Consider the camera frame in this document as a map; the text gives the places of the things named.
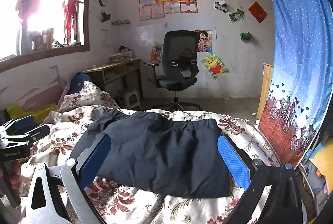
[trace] window frame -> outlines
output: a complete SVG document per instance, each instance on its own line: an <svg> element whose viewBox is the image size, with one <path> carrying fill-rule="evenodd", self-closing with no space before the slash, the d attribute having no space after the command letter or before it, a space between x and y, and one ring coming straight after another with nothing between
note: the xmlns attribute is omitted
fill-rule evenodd
<svg viewBox="0 0 333 224"><path fill-rule="evenodd" d="M38 60L51 58L55 56L61 56L66 54L71 54L75 52L88 52L90 51L89 43L89 0L84 0L83 6L83 46L72 46L72 47L60 47L49 50L42 50L33 52L31 54L20 55L14 58L9 58L7 60L0 62L0 73L10 70L12 68L32 63Z"/></svg>

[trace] human hand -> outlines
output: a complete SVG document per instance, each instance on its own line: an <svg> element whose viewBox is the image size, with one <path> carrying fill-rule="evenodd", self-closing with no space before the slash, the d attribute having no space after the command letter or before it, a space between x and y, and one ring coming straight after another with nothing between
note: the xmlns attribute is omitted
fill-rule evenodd
<svg viewBox="0 0 333 224"><path fill-rule="evenodd" d="M21 181L21 164L18 160L13 162L13 175L10 177L10 183L12 184L13 189L20 189L22 186Z"/></svg>

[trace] white stool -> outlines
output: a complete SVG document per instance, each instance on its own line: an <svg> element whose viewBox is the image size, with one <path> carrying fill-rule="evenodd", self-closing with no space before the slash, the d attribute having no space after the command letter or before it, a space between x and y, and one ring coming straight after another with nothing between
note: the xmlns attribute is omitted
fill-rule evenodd
<svg viewBox="0 0 333 224"><path fill-rule="evenodd" d="M136 90L126 89L119 91L118 105L124 109L141 109L139 96Z"/></svg>

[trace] floral blanket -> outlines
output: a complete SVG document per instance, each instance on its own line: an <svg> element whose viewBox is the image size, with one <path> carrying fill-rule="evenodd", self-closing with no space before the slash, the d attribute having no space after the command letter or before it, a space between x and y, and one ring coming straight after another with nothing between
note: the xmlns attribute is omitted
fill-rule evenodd
<svg viewBox="0 0 333 224"><path fill-rule="evenodd" d="M85 82L80 93L65 96L59 111L49 114L44 121L50 127L49 136L36 142L31 148L32 156L23 160L22 208L19 213L16 212L16 215L19 214L19 216L15 217L19 223L26 223L24 219L25 200L37 163L44 162L47 166L63 165L88 126L110 108L119 108L112 97L92 83ZM125 114L136 112L124 109L120 111ZM205 111L175 111L173 113L159 109L148 111L160 113L166 119L174 121L213 118L222 132L227 133L235 144L244 149L252 159L260 158L266 165L279 165L263 136L240 118ZM235 186L234 183L231 184L230 190L232 194L229 197L216 199L161 197L152 192L127 187L98 177L90 187L85 189L93 205L109 224L125 222L133 224L220 224L244 193L244 189ZM255 223L258 219L268 193L269 188L266 188L249 223ZM73 222L79 223L74 210L67 202L67 194L64 189L61 196Z"/></svg>

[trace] black mesh office chair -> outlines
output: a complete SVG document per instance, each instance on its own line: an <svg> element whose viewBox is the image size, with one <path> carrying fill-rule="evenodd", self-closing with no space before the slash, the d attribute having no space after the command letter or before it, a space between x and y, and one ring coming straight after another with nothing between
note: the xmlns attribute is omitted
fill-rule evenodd
<svg viewBox="0 0 333 224"><path fill-rule="evenodd" d="M144 63L150 66L153 78L149 80L156 88L165 88L174 91L172 103L156 105L153 108L171 108L172 110L185 110L184 106L200 106L193 103L179 102L177 92L185 90L196 83L199 73L196 63L199 35L193 31L167 32L164 38L162 67L164 75L156 76L155 67L158 63Z"/></svg>

